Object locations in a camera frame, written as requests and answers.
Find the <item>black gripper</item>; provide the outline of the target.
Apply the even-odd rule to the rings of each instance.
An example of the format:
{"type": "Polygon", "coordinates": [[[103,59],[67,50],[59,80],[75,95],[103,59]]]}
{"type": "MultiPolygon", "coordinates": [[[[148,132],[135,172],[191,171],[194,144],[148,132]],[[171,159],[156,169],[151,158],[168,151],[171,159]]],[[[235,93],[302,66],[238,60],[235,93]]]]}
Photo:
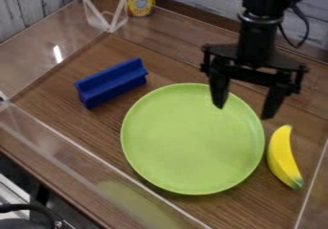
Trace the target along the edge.
{"type": "Polygon", "coordinates": [[[283,98],[298,94],[308,66],[278,51],[266,61],[237,56],[234,44],[205,44],[200,47],[203,60],[200,71],[209,77],[213,104],[223,108],[227,98],[229,80],[239,80],[269,88],[261,119],[271,119],[283,103],[283,98]]]}

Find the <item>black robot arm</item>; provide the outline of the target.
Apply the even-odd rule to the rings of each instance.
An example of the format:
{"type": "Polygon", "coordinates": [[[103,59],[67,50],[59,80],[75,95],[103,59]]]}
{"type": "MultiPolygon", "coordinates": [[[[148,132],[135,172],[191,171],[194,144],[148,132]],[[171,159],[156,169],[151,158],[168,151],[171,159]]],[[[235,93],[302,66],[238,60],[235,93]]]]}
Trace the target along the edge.
{"type": "Polygon", "coordinates": [[[275,36],[283,34],[283,12],[292,9],[301,19],[306,18],[297,7],[301,1],[242,0],[238,43],[202,46],[199,71],[209,78],[215,107],[222,108],[225,105],[233,80],[267,88],[261,111],[263,120],[274,117],[283,99],[301,91],[308,66],[275,50],[275,36]]]}

